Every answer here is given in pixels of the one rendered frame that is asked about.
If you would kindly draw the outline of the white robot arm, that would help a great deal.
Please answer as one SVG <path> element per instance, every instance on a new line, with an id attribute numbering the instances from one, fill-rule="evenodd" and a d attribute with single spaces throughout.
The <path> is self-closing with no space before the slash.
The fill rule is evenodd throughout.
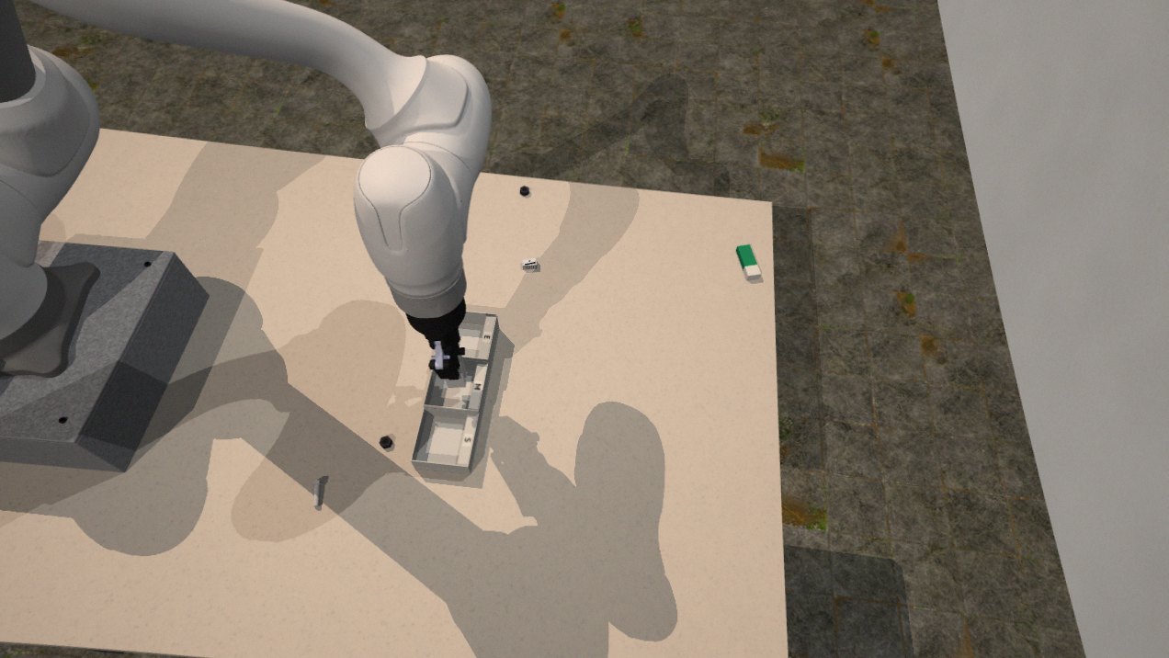
<path id="1" fill-rule="evenodd" d="M 338 18 L 284 0 L 29 1 L 139 39 L 310 65 L 348 86 L 380 146 L 354 180 L 371 262 L 404 313 L 436 318 L 459 306 L 473 182 L 493 125 L 487 84 L 471 62 L 404 57 Z M 36 249 L 99 130 L 87 79 L 30 48 L 13 0 L 0 0 L 0 378 L 58 378 L 68 367 L 101 270 L 89 262 L 40 266 Z"/>

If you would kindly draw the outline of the grey three-compartment bin rack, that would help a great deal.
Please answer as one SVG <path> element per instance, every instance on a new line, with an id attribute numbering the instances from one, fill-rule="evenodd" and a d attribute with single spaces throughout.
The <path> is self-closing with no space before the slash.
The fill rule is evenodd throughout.
<path id="1" fill-rule="evenodd" d="M 410 459 L 415 465 L 471 475 L 498 333 L 497 314 L 466 311 L 459 324 L 466 388 L 448 388 L 447 379 L 431 369 Z"/>

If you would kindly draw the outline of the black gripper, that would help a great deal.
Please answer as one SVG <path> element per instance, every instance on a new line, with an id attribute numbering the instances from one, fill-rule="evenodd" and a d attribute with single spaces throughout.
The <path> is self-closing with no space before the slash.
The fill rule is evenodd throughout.
<path id="1" fill-rule="evenodd" d="M 459 347 L 459 324 L 461 320 L 464 319 L 465 313 L 466 302 L 463 298 L 463 300 L 459 302 L 459 307 L 454 309 L 454 311 L 449 312 L 447 316 L 436 318 L 415 318 L 413 316 L 408 316 L 407 313 L 404 314 L 411 327 L 419 333 L 423 333 L 426 339 L 428 339 L 431 349 L 435 351 L 435 355 L 431 356 L 428 366 L 430 369 L 434 369 L 441 379 L 447 379 L 448 388 L 466 388 L 466 370 L 463 363 L 463 358 L 461 358 L 465 356 L 465 347 Z M 445 356 L 444 353 L 447 353 Z M 457 354 L 459 355 L 457 356 Z M 464 374 L 462 369 L 464 370 Z"/>

